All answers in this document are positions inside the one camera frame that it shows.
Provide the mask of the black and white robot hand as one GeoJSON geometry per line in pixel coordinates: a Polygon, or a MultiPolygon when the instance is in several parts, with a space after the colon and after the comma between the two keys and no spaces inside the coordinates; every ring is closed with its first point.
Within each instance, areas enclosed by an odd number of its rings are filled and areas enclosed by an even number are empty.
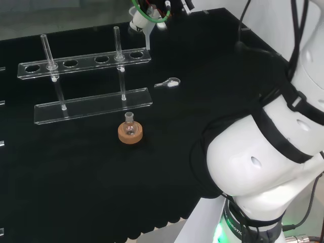
{"type": "Polygon", "coordinates": [[[134,11],[129,23],[135,32],[144,32],[149,27],[157,26],[165,29],[172,17],[182,14],[189,15],[195,8],[193,1],[132,1],[130,11],[134,11]]]}

